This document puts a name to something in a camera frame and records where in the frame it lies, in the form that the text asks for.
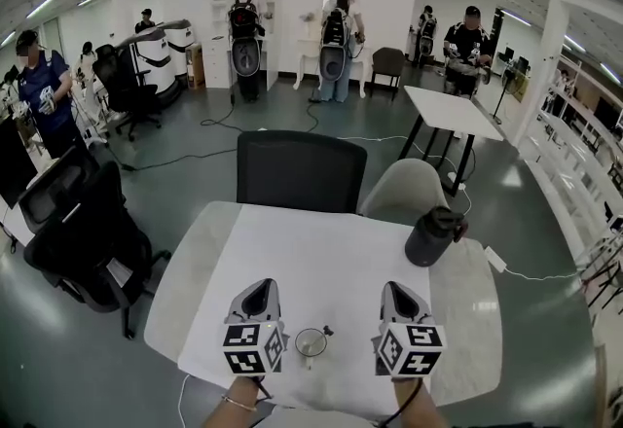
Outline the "white dressing table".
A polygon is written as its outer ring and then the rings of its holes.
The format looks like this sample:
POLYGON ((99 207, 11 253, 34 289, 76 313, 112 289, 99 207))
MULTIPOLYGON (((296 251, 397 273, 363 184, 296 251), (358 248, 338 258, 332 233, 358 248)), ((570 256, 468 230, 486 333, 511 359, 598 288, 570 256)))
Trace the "white dressing table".
MULTIPOLYGON (((320 42, 313 39, 299 39, 297 41, 297 52, 298 61, 297 70, 295 72, 296 80, 292 88, 294 90, 298 90, 302 84, 306 75, 306 66, 308 61, 314 63, 313 75, 318 80, 318 83, 321 84, 322 77, 319 72, 320 42)), ((359 64, 361 66, 361 77, 359 78, 359 97, 361 99, 365 99, 367 97, 365 85, 372 75, 371 50, 365 45, 362 45, 358 54, 352 59, 352 64, 359 64)))

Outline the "small metal spoon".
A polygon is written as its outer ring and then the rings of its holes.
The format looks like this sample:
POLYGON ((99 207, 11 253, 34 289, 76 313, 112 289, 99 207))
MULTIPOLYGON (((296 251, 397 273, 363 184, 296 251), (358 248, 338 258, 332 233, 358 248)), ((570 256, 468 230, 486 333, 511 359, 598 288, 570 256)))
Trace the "small metal spoon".
POLYGON ((329 326, 324 326, 321 330, 316 328, 305 329, 298 336, 299 349, 309 357, 319 355, 326 348, 328 339, 334 334, 335 332, 329 326))

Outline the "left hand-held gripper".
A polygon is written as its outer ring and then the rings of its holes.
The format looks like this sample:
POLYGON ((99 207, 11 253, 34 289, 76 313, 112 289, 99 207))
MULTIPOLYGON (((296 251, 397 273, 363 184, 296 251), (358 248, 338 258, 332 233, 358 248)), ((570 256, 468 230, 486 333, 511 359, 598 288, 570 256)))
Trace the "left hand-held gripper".
POLYGON ((222 351, 233 375, 271 375, 282 372, 289 336, 281 318, 277 282, 261 279, 234 299, 225 319, 222 351), (258 321, 243 318, 271 318, 258 321))

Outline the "white desk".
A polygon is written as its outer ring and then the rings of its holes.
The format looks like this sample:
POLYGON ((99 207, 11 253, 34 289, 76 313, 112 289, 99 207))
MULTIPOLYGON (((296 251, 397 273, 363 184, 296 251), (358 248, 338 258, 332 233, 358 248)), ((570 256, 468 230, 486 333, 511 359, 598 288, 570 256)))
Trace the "white desk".
POLYGON ((24 216, 18 200, 44 175, 43 171, 40 171, 35 175, 28 183, 26 189, 16 194, 14 191, 10 191, 10 196, 14 197, 16 203, 13 207, 9 205, 9 202, 5 200, 5 192, 7 190, 5 179, 0 178, 0 224, 7 231, 8 235, 15 238, 21 245, 26 246, 35 234, 41 229, 40 226, 35 226, 32 223, 28 223, 24 216))

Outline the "brown chair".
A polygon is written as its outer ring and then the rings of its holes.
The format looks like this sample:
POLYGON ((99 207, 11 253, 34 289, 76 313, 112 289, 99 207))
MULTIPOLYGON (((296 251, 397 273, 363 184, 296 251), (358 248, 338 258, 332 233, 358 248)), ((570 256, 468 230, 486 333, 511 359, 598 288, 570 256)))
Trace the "brown chair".
POLYGON ((396 48, 383 47, 372 54, 372 75, 370 85, 370 96, 374 95, 376 88, 376 78, 378 76, 389 77, 389 89, 391 90, 391 100, 394 100, 399 90, 399 83, 402 75, 405 56, 402 51, 396 48))

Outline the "person's right forearm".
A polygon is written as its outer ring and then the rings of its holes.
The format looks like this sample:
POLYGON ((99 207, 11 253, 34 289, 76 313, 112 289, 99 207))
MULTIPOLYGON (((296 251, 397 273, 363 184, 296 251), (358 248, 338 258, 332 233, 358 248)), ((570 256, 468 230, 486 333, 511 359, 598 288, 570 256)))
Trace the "person's right forearm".
POLYGON ((393 388, 401 428, 447 428, 421 378, 395 378, 393 388))

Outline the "black high-back office chair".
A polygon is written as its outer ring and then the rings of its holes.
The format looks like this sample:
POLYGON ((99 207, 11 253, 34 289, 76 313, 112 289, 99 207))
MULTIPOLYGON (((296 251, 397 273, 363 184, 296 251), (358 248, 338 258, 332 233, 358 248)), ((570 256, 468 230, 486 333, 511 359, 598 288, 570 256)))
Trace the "black high-back office chair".
POLYGON ((155 252, 130 217, 118 165, 102 165, 78 196, 74 208, 50 221, 24 249, 25 261, 78 303, 100 313, 121 312, 122 335, 134 339, 130 309, 167 250, 155 252))
POLYGON ((18 199, 30 231, 36 234, 51 219, 68 214, 98 169, 89 151, 77 146, 56 159, 18 199))

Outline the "white table with black legs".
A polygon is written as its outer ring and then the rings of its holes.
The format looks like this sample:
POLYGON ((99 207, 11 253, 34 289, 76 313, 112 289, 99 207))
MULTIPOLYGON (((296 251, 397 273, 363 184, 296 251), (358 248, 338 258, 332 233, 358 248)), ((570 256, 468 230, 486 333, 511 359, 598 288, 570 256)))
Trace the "white table with black legs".
POLYGON ((447 156, 453 136, 457 132, 467 135, 467 141, 454 182, 451 185, 447 183, 442 184, 442 188, 447 194, 456 196, 459 185, 463 182, 463 174, 467 167, 475 138, 481 137, 502 141, 503 137, 468 98, 410 86, 405 86, 404 90, 417 110, 418 116, 398 156, 399 161, 407 157, 423 124, 432 129, 432 134, 421 158, 423 161, 427 161, 432 145, 440 130, 447 130, 451 133, 440 161, 443 161, 447 156))

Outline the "person's left forearm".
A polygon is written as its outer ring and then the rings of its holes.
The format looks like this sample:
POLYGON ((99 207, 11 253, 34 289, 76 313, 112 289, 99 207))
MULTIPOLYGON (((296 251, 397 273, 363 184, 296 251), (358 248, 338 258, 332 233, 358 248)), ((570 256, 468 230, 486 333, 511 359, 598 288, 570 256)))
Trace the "person's left forearm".
POLYGON ((237 376, 202 428, 249 428, 261 383, 258 376, 237 376))

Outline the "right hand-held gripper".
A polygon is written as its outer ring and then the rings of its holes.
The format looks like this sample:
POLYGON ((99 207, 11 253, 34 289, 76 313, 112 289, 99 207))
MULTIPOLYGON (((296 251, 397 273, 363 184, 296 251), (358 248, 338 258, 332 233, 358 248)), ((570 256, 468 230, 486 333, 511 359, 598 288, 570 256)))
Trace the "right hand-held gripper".
POLYGON ((381 297, 380 334, 372 339, 376 376, 431 376, 446 350, 446 333, 415 291, 388 281, 381 297), (419 319, 389 322, 395 319, 419 319))

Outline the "black computer monitor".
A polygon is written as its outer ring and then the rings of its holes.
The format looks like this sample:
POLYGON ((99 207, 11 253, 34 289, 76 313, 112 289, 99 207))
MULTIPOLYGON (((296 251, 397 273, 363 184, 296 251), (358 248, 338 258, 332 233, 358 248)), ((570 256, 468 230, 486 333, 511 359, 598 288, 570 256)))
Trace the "black computer monitor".
POLYGON ((11 118, 0 122, 0 197, 14 208, 37 170, 11 118))

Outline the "beige shell chair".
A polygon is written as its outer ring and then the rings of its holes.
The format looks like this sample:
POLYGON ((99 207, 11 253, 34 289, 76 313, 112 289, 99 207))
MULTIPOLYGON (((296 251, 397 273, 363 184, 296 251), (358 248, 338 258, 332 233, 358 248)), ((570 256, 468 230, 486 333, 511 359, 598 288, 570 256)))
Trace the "beige shell chair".
POLYGON ((437 170, 424 160, 403 159, 384 172, 357 213, 371 218, 375 213, 399 208, 424 214, 433 207, 449 207, 437 170))

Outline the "grey table with black legs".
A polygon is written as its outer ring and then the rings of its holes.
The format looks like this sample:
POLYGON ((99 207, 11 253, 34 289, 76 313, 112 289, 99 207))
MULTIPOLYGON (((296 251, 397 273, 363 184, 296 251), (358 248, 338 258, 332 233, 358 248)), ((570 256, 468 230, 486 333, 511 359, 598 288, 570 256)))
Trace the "grey table with black legs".
MULTIPOLYGON (((174 251, 158 286, 144 338, 178 368, 207 284, 243 206, 224 201, 207 205, 174 251)), ((430 296, 425 300, 447 337, 446 350, 426 383, 434 402, 444 406, 495 390, 501 376, 502 327, 482 245, 465 238, 426 270, 430 296)))

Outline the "white shelving rack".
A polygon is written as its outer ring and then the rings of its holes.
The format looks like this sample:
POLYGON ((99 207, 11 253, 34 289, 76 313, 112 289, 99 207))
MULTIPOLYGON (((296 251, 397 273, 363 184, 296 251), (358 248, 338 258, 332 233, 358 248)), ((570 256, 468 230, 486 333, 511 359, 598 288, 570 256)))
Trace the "white shelving rack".
POLYGON ((585 268, 623 238, 623 106, 580 61, 561 55, 554 68, 520 153, 585 268))

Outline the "black mesh chair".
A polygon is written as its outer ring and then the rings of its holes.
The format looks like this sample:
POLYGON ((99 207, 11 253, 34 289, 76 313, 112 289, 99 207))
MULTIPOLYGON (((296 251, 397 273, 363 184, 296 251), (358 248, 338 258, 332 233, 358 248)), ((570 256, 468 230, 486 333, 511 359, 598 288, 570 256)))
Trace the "black mesh chair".
POLYGON ((353 214, 367 158, 364 148, 322 134, 245 131, 237 144, 237 202, 353 214))

